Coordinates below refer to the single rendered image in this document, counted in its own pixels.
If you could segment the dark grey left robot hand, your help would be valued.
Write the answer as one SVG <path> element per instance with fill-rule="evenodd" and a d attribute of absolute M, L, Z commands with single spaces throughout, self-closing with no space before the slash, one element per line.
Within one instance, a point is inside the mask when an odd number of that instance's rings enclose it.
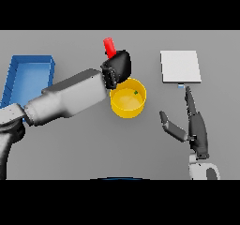
<path fill-rule="evenodd" d="M 117 84 L 123 83 L 131 75 L 130 54 L 123 50 L 106 60 L 101 66 L 107 89 L 115 89 Z"/>

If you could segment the blue tray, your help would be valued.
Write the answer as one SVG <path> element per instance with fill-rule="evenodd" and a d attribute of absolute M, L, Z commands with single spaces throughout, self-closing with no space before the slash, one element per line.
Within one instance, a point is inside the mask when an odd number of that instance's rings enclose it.
<path fill-rule="evenodd" d="M 0 101 L 0 127 L 25 118 L 38 126 L 54 114 L 52 97 L 44 90 L 53 85 L 51 55 L 12 55 Z"/>

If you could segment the yellow bowl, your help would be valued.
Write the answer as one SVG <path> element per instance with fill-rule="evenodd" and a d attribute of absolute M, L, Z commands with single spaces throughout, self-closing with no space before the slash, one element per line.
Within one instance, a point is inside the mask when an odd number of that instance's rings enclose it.
<path fill-rule="evenodd" d="M 112 111 L 121 118 L 134 118 L 143 111 L 146 89 L 136 79 L 128 78 L 117 84 L 109 95 Z"/>

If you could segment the pale square measuring scale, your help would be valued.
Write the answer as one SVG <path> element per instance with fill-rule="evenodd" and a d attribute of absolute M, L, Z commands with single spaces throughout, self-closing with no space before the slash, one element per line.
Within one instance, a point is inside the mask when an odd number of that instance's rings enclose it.
<path fill-rule="evenodd" d="M 201 83 L 196 51 L 161 51 L 160 64 L 163 83 Z"/>

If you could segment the red beaker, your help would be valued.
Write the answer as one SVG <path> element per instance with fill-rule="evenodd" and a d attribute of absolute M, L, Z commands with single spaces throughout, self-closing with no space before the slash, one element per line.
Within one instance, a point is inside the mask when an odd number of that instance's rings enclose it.
<path fill-rule="evenodd" d="M 108 58 L 113 58 L 116 55 L 116 49 L 114 48 L 113 39 L 111 37 L 104 38 L 103 45 Z"/>

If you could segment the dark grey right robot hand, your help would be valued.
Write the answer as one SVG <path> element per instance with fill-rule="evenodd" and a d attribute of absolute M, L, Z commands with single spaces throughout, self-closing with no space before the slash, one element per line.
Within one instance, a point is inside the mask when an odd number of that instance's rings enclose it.
<path fill-rule="evenodd" d="M 196 153 L 197 159 L 208 159 L 208 139 L 206 126 L 200 112 L 197 111 L 190 87 L 186 87 L 185 101 L 187 104 L 188 132 L 171 122 L 164 111 L 159 112 L 163 130 L 177 141 L 189 142 L 190 148 Z"/>

